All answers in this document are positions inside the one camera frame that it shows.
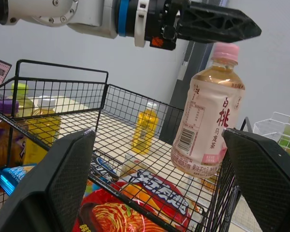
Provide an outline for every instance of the blue snack package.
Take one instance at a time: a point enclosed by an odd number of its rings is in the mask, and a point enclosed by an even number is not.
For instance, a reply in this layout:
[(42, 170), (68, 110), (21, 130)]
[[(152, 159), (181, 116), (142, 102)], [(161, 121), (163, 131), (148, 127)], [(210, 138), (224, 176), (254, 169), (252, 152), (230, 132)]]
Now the blue snack package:
[(91, 176), (99, 177), (101, 180), (108, 184), (116, 182), (118, 180), (118, 176), (116, 172), (112, 169), (112, 167), (94, 152), (91, 158), (88, 175), (89, 180), (87, 181), (84, 197), (88, 196), (93, 191), (100, 189), (100, 186), (96, 185), (95, 183), (93, 183), (93, 181), (90, 180)]
[(18, 183), (36, 164), (5, 168), (0, 170), (0, 186), (10, 196)]

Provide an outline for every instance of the blue ring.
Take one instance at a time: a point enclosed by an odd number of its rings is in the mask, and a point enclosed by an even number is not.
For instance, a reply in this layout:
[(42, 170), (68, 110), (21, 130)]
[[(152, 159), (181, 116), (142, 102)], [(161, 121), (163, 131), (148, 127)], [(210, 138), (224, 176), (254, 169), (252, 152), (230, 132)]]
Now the blue ring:
[(126, 36), (126, 22), (129, 0), (121, 0), (118, 16), (118, 34), (119, 36)]

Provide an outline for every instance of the pink bottle cap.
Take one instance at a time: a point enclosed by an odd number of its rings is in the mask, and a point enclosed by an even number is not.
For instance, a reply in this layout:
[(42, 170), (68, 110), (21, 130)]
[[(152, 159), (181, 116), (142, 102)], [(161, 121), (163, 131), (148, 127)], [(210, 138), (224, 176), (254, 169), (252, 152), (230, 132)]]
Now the pink bottle cap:
[(212, 59), (225, 58), (237, 62), (239, 50), (233, 43), (216, 43)]

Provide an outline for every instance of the orange label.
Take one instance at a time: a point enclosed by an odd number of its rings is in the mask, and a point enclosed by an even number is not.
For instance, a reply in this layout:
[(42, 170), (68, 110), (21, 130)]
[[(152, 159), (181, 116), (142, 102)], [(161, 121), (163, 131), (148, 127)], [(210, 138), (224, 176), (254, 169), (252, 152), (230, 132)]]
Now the orange label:
[(162, 47), (163, 46), (163, 40), (160, 39), (159, 37), (153, 37), (151, 40), (151, 44), (156, 46), (156, 47)]

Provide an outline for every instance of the yellow drink bottle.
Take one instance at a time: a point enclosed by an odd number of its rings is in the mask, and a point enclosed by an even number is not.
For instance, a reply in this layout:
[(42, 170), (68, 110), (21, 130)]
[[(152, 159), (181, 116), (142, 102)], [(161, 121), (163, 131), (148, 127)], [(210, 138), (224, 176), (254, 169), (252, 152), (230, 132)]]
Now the yellow drink bottle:
[(28, 85), (23, 83), (18, 83), (17, 85), (17, 95), (16, 100), (19, 102), (18, 117), (31, 116), (34, 110), (34, 104), (31, 99), (27, 97)]
[(132, 140), (132, 151), (138, 154), (147, 154), (150, 150), (152, 138), (158, 124), (156, 113), (157, 104), (148, 102), (144, 112), (137, 118), (136, 128)]
[[(38, 99), (38, 109), (32, 116), (51, 115), (55, 113), (56, 99), (49, 96), (40, 96)], [(51, 146), (58, 138), (61, 120), (59, 116), (48, 116), (30, 119), (27, 121), (29, 132), (34, 134), (45, 144)], [(35, 144), (30, 139), (26, 142), (26, 152), (24, 164), (39, 163), (47, 154), (47, 151)]]

